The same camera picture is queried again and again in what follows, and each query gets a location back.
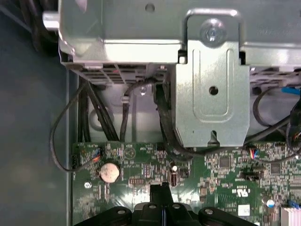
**cable bundle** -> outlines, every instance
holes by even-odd
[[[32,30],[37,52],[53,57],[58,53],[58,36],[43,24],[43,11],[57,11],[58,0],[19,0],[24,21]]]

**capacitor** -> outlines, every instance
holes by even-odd
[[[273,208],[275,206],[274,200],[270,199],[270,197],[268,197],[267,195],[263,196],[261,201],[269,208]]]
[[[118,179],[119,175],[119,167],[112,162],[102,165],[99,171],[99,177],[106,183],[114,183]]]

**blue wire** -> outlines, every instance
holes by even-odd
[[[258,153],[258,150],[256,150],[256,152],[255,152],[255,154],[254,154],[254,158],[256,157],[257,153]]]

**blue cable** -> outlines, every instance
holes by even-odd
[[[256,150],[256,152],[254,153],[254,158],[256,157],[257,153],[258,153],[258,150]]]
[[[300,95],[300,90],[299,89],[290,88],[290,87],[281,88],[281,92]]]

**black plastic component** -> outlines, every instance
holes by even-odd
[[[243,169],[240,172],[240,177],[249,180],[249,181],[256,181],[263,178],[264,172],[263,170],[254,170],[254,169]]]
[[[125,226],[131,223],[132,212],[128,208],[116,206],[75,226]]]
[[[178,184],[177,173],[171,172],[170,173],[170,186],[171,187],[176,187],[177,184]]]
[[[170,204],[166,208],[167,225],[199,226],[198,220],[193,219],[185,206],[181,203]]]
[[[189,170],[188,170],[188,168],[180,168],[180,170],[179,170],[179,176],[181,178],[188,178],[189,177]]]
[[[169,189],[169,184],[167,182],[163,182],[162,185],[151,185],[150,201],[163,206],[174,203]]]
[[[161,226],[162,207],[156,203],[144,205],[137,226]]]
[[[208,226],[254,226],[249,221],[213,207],[202,208],[198,212],[198,220],[202,225]]]

